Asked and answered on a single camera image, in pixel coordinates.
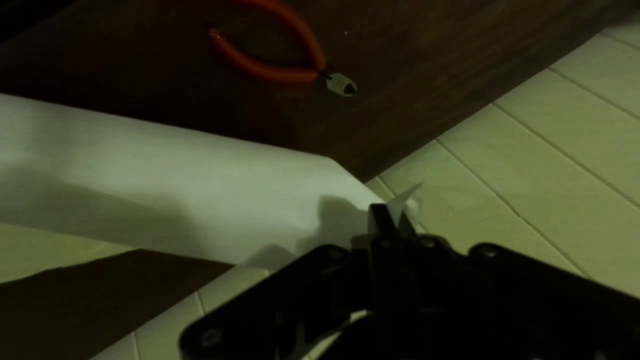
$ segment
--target pliers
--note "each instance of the pliers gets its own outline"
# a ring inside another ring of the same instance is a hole
[[[312,83],[319,77],[326,82],[326,87],[340,96],[355,96],[358,91],[356,82],[347,77],[340,72],[334,72],[328,64],[322,46],[314,33],[314,29],[283,0],[242,0],[242,3],[263,9],[264,13],[272,16],[274,20],[288,26],[304,46],[311,65],[296,68],[296,65],[274,65],[254,59],[233,46],[216,28],[211,28],[211,43],[226,57],[233,65],[242,69],[244,73],[267,79],[267,82],[280,82],[280,83]]]

